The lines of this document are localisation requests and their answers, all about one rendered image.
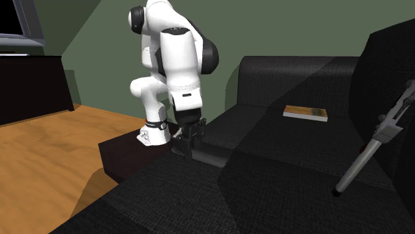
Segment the flat dark grey tablet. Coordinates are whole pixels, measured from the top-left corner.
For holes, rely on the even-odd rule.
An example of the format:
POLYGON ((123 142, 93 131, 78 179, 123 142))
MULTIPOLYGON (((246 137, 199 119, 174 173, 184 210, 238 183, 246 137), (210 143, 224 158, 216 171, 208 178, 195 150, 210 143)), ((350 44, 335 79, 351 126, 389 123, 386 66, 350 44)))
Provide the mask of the flat dark grey tablet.
POLYGON ((233 150, 213 146, 199 140, 187 144, 174 140, 172 152, 183 156, 185 161, 199 161, 211 166, 223 168, 230 159, 233 150))

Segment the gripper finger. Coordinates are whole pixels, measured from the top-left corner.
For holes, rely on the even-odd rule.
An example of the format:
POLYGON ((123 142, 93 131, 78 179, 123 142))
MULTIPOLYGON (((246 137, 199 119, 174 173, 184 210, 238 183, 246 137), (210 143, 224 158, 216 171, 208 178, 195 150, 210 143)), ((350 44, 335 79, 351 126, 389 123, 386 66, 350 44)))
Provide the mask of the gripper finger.
POLYGON ((183 125, 176 134, 176 148, 185 157, 186 161, 192 160, 192 145, 196 127, 191 124, 183 125))
POLYGON ((194 143, 195 145, 200 145, 204 140, 205 128, 206 128, 206 119, 201 118, 196 124, 196 133, 194 134, 194 143))

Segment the brown book with white pages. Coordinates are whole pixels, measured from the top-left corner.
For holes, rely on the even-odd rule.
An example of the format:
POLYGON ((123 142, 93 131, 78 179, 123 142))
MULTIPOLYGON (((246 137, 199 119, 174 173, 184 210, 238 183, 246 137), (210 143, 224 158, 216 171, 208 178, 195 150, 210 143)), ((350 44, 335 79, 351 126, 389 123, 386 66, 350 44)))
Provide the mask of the brown book with white pages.
POLYGON ((314 120, 319 122, 327 122, 328 115, 325 109, 309 108, 302 106, 286 105, 283 111, 284 117, 299 118, 304 120, 314 120))

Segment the dark robot stand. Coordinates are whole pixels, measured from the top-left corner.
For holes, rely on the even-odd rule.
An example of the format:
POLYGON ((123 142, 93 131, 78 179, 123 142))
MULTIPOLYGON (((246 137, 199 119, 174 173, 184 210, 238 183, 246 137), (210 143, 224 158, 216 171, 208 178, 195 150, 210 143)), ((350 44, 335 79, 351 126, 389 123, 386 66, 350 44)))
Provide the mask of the dark robot stand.
POLYGON ((172 143, 145 146, 136 137, 140 129, 98 144, 104 172, 117 183, 122 183, 160 156, 168 153, 172 143))

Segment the dark television cabinet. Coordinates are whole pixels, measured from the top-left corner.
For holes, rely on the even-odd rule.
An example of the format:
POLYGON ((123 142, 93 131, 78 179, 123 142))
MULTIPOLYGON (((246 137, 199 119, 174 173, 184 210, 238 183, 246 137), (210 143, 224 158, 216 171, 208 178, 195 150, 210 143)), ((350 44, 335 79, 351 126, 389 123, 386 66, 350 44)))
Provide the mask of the dark television cabinet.
POLYGON ((60 56, 0 57, 0 125, 73 111, 60 56))

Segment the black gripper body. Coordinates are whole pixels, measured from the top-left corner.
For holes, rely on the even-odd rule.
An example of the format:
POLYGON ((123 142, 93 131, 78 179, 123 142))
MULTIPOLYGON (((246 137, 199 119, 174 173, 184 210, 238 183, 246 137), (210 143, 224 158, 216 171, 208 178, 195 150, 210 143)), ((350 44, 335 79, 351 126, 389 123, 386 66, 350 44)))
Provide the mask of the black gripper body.
POLYGON ((194 124, 199 122, 202 116, 202 111, 200 108, 184 111, 177 111, 176 108, 174 108, 174 116, 178 126, 182 127, 186 124, 194 124))

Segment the grey framed television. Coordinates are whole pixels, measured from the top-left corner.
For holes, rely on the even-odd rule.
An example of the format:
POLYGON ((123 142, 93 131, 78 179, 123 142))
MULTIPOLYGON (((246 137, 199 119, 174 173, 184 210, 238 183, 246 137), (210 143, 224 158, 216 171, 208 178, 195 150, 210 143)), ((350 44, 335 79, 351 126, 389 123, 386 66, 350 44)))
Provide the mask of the grey framed television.
POLYGON ((0 46, 43 47, 33 0, 0 0, 0 46))

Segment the black fabric sofa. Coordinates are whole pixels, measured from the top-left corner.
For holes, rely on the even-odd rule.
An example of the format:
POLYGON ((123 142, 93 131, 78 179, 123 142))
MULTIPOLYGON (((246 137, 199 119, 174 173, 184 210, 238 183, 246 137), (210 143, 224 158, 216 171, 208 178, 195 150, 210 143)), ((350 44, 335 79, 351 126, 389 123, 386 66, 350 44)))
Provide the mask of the black fabric sofa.
POLYGON ((414 79, 415 19, 371 33, 359 57, 243 57, 236 105, 206 127, 233 150, 223 168, 164 154, 51 234, 415 234, 415 103, 332 195, 414 79))

